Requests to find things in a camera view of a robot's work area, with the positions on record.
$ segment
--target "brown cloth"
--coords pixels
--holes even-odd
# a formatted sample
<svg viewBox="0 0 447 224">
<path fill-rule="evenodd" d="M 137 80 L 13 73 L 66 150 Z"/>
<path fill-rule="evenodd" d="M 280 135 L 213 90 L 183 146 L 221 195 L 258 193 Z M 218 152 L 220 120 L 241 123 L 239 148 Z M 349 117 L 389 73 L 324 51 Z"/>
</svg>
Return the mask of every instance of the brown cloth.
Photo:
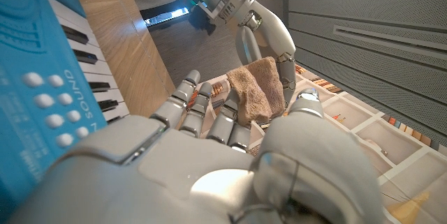
<svg viewBox="0 0 447 224">
<path fill-rule="evenodd" d="M 266 57 L 244 66 L 256 79 L 267 97 L 272 117 L 279 116 L 285 109 L 282 83 L 273 57 Z"/>
<path fill-rule="evenodd" d="M 282 83 L 272 57 L 231 70 L 227 76 L 240 99 L 237 112 L 240 125 L 252 120 L 268 122 L 284 111 Z"/>
</svg>

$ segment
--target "robotic hand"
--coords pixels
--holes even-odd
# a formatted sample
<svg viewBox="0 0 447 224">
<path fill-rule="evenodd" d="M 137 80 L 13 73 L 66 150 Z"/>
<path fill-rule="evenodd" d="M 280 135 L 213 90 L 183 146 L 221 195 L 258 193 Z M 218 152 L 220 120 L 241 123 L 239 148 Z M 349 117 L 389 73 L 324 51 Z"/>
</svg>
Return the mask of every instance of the robotic hand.
<svg viewBox="0 0 447 224">
<path fill-rule="evenodd" d="M 282 21 L 256 0 L 203 0 L 198 7 L 210 19 L 220 17 L 236 30 L 236 50 L 242 64 L 268 56 L 276 59 L 287 108 L 295 90 L 295 45 Z"/>
<path fill-rule="evenodd" d="M 253 157 L 241 152 L 249 131 L 232 94 L 214 133 L 197 138 L 207 83 L 174 129 L 199 79 L 193 70 L 150 118 L 126 117 L 79 142 L 10 223 L 382 223 L 369 161 L 323 118 L 314 89 L 272 121 Z"/>
</svg>

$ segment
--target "perforated panel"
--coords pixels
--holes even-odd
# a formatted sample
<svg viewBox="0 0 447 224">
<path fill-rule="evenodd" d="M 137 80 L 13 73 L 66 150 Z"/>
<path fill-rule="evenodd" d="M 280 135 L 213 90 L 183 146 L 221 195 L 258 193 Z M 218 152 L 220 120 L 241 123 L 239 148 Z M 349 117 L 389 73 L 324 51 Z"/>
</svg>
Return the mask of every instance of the perforated panel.
<svg viewBox="0 0 447 224">
<path fill-rule="evenodd" d="M 289 10 L 447 29 L 447 0 L 289 0 Z"/>
<path fill-rule="evenodd" d="M 367 43 L 365 41 L 356 40 L 352 38 L 347 38 L 344 36 L 338 36 L 333 33 L 334 25 L 350 27 L 354 29 L 363 29 L 366 31 L 372 31 L 377 33 L 386 33 L 392 36 L 402 36 L 418 40 L 426 40 L 433 43 L 443 43 L 447 44 L 447 34 L 435 33 L 428 31 L 417 31 L 414 29 L 403 29 L 398 27 L 388 27 L 383 25 L 366 24 L 361 22 L 351 22 L 346 20 L 338 20 L 325 17 L 317 17 L 313 15 L 301 15 L 295 13 L 289 13 L 289 27 L 291 29 L 297 29 L 298 31 L 303 31 L 311 33 L 317 36 L 322 36 L 325 38 L 331 38 L 333 40 L 338 40 L 340 42 L 349 43 L 352 45 L 357 45 L 364 47 L 366 49 L 375 50 L 378 52 L 391 54 L 394 56 L 402 57 L 405 59 L 410 59 L 413 61 L 418 61 L 424 64 L 429 64 L 431 66 L 437 66 L 447 69 L 447 61 L 443 59 L 438 59 L 434 57 L 429 57 L 421 54 L 416 54 L 412 52 L 406 52 L 398 50 L 391 47 L 385 47 L 382 45 L 377 45 L 374 43 Z"/>
<path fill-rule="evenodd" d="M 447 103 L 447 72 L 291 31 L 298 47 Z"/>
<path fill-rule="evenodd" d="M 295 59 L 307 66 L 312 66 L 321 73 L 326 73 L 335 80 L 343 80 L 344 85 L 374 100 L 381 101 L 381 103 L 394 110 L 447 135 L 447 107 L 445 105 L 417 96 L 410 91 L 400 89 L 301 49 L 297 49 Z"/>
<path fill-rule="evenodd" d="M 371 105 L 372 107 L 380 110 L 381 112 L 384 112 L 396 119 L 399 119 L 403 124 L 406 124 L 407 126 L 410 126 L 412 129 L 428 136 L 434 141 L 437 141 L 438 143 L 441 143 L 444 146 L 447 146 L 447 136 L 442 135 L 441 133 L 438 133 L 436 131 L 433 131 L 431 128 L 428 128 L 425 125 L 422 125 L 420 122 L 415 121 L 412 118 L 409 118 L 407 115 L 404 115 L 388 106 L 385 106 L 384 104 L 380 103 L 379 101 L 372 100 L 370 97 L 365 96 L 362 93 L 359 93 L 355 89 L 352 89 L 351 87 L 346 86 L 345 84 L 338 82 L 337 80 L 329 77 L 326 74 L 320 73 L 317 70 L 306 66 L 303 63 L 300 63 L 301 66 L 305 67 L 307 70 L 316 73 L 317 75 L 321 76 L 322 78 L 326 79 L 327 81 L 335 84 L 338 87 L 341 87 L 343 90 L 347 91 L 351 95 L 355 96 L 356 98 L 360 99 L 361 101 L 367 103 L 368 105 Z"/>
</svg>

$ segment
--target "floor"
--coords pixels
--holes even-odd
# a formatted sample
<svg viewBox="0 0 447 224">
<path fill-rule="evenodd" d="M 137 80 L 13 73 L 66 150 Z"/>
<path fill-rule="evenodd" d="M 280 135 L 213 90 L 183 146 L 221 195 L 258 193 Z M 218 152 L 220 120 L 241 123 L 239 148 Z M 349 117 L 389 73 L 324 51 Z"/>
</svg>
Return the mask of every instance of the floor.
<svg viewBox="0 0 447 224">
<path fill-rule="evenodd" d="M 283 17 L 282 0 L 257 0 Z M 178 85 L 190 70 L 196 69 L 201 80 L 209 80 L 237 68 L 235 39 L 225 26 L 218 26 L 211 36 L 196 31 L 187 21 L 168 28 L 151 31 L 151 36 L 163 59 L 174 85 Z"/>
</svg>

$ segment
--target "wooden surface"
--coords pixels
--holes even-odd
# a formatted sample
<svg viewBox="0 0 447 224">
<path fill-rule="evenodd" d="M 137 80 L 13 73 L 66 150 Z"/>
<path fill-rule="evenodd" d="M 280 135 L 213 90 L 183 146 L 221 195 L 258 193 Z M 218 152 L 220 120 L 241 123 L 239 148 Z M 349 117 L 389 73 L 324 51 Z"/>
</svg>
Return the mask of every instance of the wooden surface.
<svg viewBox="0 0 447 224">
<path fill-rule="evenodd" d="M 134 0 L 80 0 L 131 114 L 148 117 L 175 87 Z"/>
</svg>

